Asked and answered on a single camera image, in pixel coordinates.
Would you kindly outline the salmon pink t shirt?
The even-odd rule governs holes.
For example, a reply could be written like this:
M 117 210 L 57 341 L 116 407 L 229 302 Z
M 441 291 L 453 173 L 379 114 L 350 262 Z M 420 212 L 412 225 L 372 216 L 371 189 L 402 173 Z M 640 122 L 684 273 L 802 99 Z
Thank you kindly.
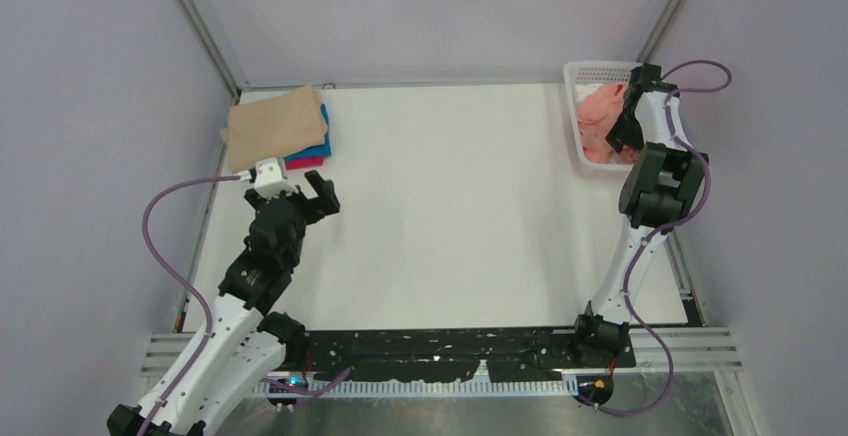
M 623 109 L 626 82 L 608 83 L 576 107 L 581 146 L 586 158 L 597 164 L 634 164 L 638 153 L 625 148 L 616 152 L 606 141 Z

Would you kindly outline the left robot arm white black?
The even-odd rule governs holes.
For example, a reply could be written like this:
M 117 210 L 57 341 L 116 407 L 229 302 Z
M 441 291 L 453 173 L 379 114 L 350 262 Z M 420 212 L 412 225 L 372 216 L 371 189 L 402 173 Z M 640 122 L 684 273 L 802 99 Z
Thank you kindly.
M 212 301 L 186 288 L 204 323 L 155 387 L 107 419 L 112 435 L 213 435 L 241 400 L 277 367 L 298 368 L 307 354 L 304 327 L 273 306 L 292 282 L 308 226 L 335 215 L 332 181 L 306 172 L 306 196 L 280 173 L 255 169 L 237 176 L 251 187 L 254 219 L 245 248 L 230 264 Z

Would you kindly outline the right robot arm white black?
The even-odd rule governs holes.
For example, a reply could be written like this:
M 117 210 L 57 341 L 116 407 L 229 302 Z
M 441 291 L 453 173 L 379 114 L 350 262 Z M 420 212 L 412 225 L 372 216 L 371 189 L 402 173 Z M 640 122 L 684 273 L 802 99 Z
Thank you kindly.
M 635 297 L 651 260 L 674 225 L 690 214 L 705 176 L 706 156 L 693 155 L 678 133 L 676 85 L 660 67 L 633 68 L 619 115 L 602 130 L 617 155 L 629 153 L 631 166 L 619 199 L 623 229 L 601 287 L 575 321 L 571 353 L 579 365 L 605 367 L 629 346 Z

